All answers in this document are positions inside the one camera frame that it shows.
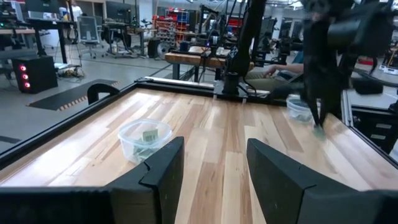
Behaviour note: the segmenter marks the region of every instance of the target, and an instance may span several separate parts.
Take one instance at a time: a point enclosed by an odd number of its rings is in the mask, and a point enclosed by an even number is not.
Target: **table leg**
[[[141,47],[141,55],[145,55],[145,48],[144,48],[144,32],[139,33],[139,44]]]
[[[58,36],[60,38],[62,63],[68,63],[67,52],[65,51],[65,39],[63,38],[63,30],[61,27],[58,28]]]
[[[173,64],[173,79],[180,80],[180,64]]]
[[[35,29],[35,38],[36,38],[36,46],[37,46],[37,55],[38,56],[44,56],[47,55],[44,51],[42,41],[40,40],[40,34],[39,30]]]
[[[221,69],[220,68],[216,68],[216,75],[215,75],[214,79],[216,81],[221,80]]]
[[[195,66],[195,75],[194,75],[194,77],[193,77],[193,81],[194,82],[199,82],[199,67],[198,66]]]
[[[109,36],[109,53],[112,53],[112,40],[113,40],[113,31],[111,31],[111,29],[109,29],[108,32],[108,36]]]
[[[28,49],[33,48],[33,35],[32,34],[28,34],[25,35],[25,39],[26,39],[26,47]]]
[[[28,44],[28,42],[27,42],[26,35],[25,35],[25,34],[21,34],[21,36],[22,36],[22,40],[24,40],[25,47],[26,47],[27,49],[29,49],[30,47],[28,46],[29,44]]]

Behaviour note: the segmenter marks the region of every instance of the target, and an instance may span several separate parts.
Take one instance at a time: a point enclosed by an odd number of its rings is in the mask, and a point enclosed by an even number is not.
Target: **wooden tabletop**
[[[189,52],[195,52],[195,53],[202,53],[205,50],[207,52],[210,52],[210,49],[206,48],[206,47],[192,46],[192,47],[189,48]],[[222,51],[221,51],[220,55],[224,55],[224,56],[228,55],[229,51],[230,51],[230,49],[222,48]]]
[[[129,34],[139,34],[141,32],[156,32],[157,29],[150,29],[150,28],[127,28],[127,32]]]
[[[17,34],[34,34],[35,30],[33,29],[16,29],[15,32]],[[0,35],[4,34],[13,34],[12,29],[0,29]]]
[[[177,224],[265,223],[248,172],[248,138],[358,190],[398,189],[398,170],[333,116],[321,141],[311,125],[288,119],[285,108],[145,89],[11,164],[0,172],[0,185],[105,185],[135,166],[123,157],[118,130],[139,118],[168,123],[174,136],[185,137]]]
[[[190,47],[189,52],[202,53],[205,51],[204,47],[193,46]],[[223,55],[226,55],[229,50],[224,49]],[[180,63],[187,65],[200,66],[203,65],[203,60],[198,55],[187,55],[187,54],[176,54],[176,53],[167,53],[165,54],[165,60],[168,63]],[[206,66],[210,68],[221,68],[225,63],[225,58],[216,58],[212,57],[206,60]],[[254,63],[250,62],[249,70],[254,68]]]

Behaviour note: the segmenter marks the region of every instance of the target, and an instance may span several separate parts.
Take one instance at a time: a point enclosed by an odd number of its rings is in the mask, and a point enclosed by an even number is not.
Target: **person's arm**
[[[295,64],[290,64],[290,65],[275,65],[276,70],[286,70],[289,72],[294,72],[294,73],[303,73],[304,72],[304,64],[302,63],[295,63]]]
[[[304,64],[295,63],[290,65],[273,65],[269,67],[268,70],[264,73],[264,78],[271,77],[276,72],[276,70],[286,70],[292,73],[300,74],[304,72]]]

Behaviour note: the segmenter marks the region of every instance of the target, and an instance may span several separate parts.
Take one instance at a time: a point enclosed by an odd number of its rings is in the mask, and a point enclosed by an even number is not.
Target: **storage rack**
[[[168,43],[172,47],[175,46],[175,27],[177,26],[177,21],[165,19],[161,16],[159,19],[156,19],[154,24],[157,29],[156,37],[158,37],[161,42]]]
[[[176,38],[177,42],[184,40],[184,35],[182,33],[187,32],[189,28],[189,12],[181,9],[171,10],[166,9],[166,17],[173,18],[176,22],[175,30],[177,31]]]
[[[243,23],[242,17],[239,18],[238,16],[232,15],[231,19],[228,22],[228,31],[229,31],[229,28],[231,28],[232,33],[237,34],[238,28],[242,26],[242,23]]]

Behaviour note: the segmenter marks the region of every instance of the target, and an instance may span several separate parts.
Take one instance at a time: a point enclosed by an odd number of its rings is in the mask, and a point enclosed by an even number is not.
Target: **black floor mat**
[[[0,141],[6,142],[6,143],[11,143],[11,144],[17,144],[20,141],[20,139],[10,138],[7,136],[0,136]]]
[[[112,86],[119,84],[117,81],[97,79],[86,84],[63,91],[53,96],[29,104],[28,106],[46,110],[63,111],[82,101],[87,100],[87,90],[95,83],[104,83]]]

